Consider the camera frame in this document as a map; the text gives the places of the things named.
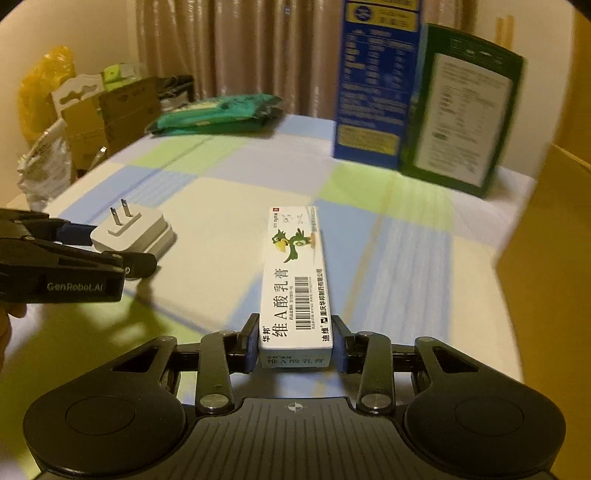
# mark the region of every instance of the cardboard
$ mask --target cardboard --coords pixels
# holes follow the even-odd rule
[[[317,208],[273,207],[259,318],[263,368],[325,368],[333,347]]]
[[[424,25],[402,173],[484,197],[523,67],[522,57],[494,43]]]
[[[566,439],[553,473],[589,477],[591,165],[552,145],[496,265],[525,383],[555,402]]]
[[[68,107],[63,118],[74,166],[87,170],[102,147],[107,148],[108,158],[139,140],[160,112],[155,78],[102,92]]]
[[[333,156],[398,168],[413,92],[420,0],[346,0]]]

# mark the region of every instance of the beige curtain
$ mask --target beige curtain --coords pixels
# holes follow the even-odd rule
[[[425,16],[460,28],[462,0]],[[137,0],[140,60],[190,74],[199,98],[265,92],[287,111],[333,118],[343,0]]]

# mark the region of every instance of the green plastic bag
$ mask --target green plastic bag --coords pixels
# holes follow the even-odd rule
[[[266,93],[208,98],[163,113],[147,128],[154,135],[255,132],[283,112],[282,99]]]

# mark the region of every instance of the barcode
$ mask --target barcode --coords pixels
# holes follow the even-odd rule
[[[295,287],[295,329],[312,330],[310,279],[296,277]]]

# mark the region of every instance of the power adapter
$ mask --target power adapter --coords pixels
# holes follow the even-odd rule
[[[111,216],[92,231],[90,239],[99,252],[144,252],[160,258],[176,236],[162,212],[122,199],[121,207],[111,207]]]

